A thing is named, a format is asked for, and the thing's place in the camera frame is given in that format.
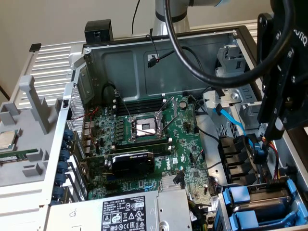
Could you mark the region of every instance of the power supply label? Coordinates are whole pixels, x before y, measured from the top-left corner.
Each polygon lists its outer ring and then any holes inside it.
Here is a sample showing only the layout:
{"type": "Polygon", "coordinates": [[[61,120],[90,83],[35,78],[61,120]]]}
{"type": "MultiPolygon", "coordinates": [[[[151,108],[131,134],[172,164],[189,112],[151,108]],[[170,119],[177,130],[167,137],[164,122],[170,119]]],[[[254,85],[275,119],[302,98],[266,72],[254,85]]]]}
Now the power supply label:
{"type": "Polygon", "coordinates": [[[146,231],[145,196],[103,202],[102,231],[146,231]]]}

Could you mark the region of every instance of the small black box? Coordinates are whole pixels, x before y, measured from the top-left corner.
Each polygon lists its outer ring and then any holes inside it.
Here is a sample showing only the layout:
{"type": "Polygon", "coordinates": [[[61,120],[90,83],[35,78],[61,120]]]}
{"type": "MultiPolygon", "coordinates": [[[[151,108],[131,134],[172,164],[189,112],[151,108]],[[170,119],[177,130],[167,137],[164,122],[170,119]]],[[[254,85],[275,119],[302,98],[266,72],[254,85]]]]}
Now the small black box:
{"type": "Polygon", "coordinates": [[[113,41],[111,20],[105,19],[87,22],[85,37],[87,44],[113,41]]]}

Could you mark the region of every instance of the screw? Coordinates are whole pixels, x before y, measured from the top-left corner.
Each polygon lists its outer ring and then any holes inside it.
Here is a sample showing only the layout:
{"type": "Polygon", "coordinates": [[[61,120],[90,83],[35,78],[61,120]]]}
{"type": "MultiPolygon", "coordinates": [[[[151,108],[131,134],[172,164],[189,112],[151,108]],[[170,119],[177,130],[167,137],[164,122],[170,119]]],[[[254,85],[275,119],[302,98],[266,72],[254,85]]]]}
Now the screw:
{"type": "Polygon", "coordinates": [[[276,40],[280,39],[280,31],[276,34],[276,40]]]}
{"type": "Polygon", "coordinates": [[[291,58],[292,55],[293,55],[293,52],[292,52],[292,51],[289,51],[289,52],[288,52],[288,57],[291,58]]]}

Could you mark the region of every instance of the green motherboard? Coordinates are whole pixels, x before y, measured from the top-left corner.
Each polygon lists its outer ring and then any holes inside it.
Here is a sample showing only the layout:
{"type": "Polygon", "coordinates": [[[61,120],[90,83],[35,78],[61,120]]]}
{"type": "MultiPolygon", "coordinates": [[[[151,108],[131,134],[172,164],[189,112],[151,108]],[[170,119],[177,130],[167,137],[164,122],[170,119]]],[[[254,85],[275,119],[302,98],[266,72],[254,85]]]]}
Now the green motherboard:
{"type": "MultiPolygon", "coordinates": [[[[87,158],[84,159],[91,176],[89,200],[124,193],[161,190],[160,181],[162,177],[176,176],[181,171],[185,174],[187,194],[196,203],[209,203],[210,195],[204,191],[208,172],[203,170],[206,168],[206,163],[202,155],[199,155],[203,148],[199,132],[194,129],[193,103],[188,102],[188,97],[182,95],[166,96],[165,101],[168,101],[171,97],[174,97],[173,102],[177,105],[176,107],[173,103],[166,105],[166,108],[162,111],[163,122],[167,124],[175,117],[175,108],[177,109],[177,117],[164,130],[162,137],[157,139],[156,144],[130,146],[133,142],[130,140],[131,123],[128,115],[114,116],[110,107],[92,110],[95,113],[87,119],[88,122],[92,123],[90,127],[95,126],[96,128],[92,128],[92,135],[88,135],[88,138],[96,143],[96,146],[90,145],[88,149],[85,148],[87,149],[87,158]],[[180,107],[179,104],[182,103],[183,105],[183,102],[185,107],[180,107]],[[167,140],[171,138],[172,143],[159,142],[159,140],[166,140],[166,137],[167,140]],[[133,178],[116,178],[111,171],[106,171],[104,167],[106,160],[110,160],[112,156],[119,153],[135,151],[148,151],[155,154],[153,173],[133,178]]],[[[137,116],[147,118],[152,114],[144,113],[137,116]]],[[[142,142],[142,139],[149,139],[149,136],[138,139],[138,142],[142,142]]]]}

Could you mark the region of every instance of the white wall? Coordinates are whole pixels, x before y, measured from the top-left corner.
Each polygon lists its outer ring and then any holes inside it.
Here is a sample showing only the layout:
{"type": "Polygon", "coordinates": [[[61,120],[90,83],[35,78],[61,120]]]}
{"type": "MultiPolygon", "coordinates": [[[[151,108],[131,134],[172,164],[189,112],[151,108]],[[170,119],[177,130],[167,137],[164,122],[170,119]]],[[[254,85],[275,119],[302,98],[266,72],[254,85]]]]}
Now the white wall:
{"type": "MultiPolygon", "coordinates": [[[[191,26],[256,19],[270,12],[270,0],[231,0],[227,5],[193,7],[191,26]]],[[[137,0],[0,0],[0,85],[11,95],[32,43],[84,40],[87,21],[110,18],[114,37],[131,34],[137,0]]],[[[153,27],[155,1],[141,0],[135,34],[153,27]]]]}

